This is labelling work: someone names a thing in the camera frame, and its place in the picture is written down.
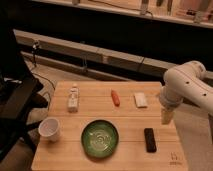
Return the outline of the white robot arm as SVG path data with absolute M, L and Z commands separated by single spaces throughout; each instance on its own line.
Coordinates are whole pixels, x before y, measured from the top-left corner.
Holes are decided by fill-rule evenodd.
M 161 123 L 169 124 L 177 108 L 186 98 L 213 116 L 213 87 L 206 84 L 206 68 L 199 61 L 190 61 L 168 69 L 160 90 Z

